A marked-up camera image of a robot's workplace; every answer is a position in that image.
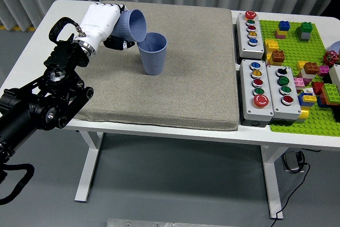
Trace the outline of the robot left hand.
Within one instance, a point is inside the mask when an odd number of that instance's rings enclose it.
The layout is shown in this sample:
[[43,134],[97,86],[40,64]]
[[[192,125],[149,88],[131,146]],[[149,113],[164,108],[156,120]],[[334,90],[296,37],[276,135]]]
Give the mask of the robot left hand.
[[119,51],[131,48],[135,42],[111,35],[121,13],[126,11],[124,5],[91,4],[80,23],[74,42],[80,44],[88,56],[96,54],[100,43],[104,43],[107,48]]

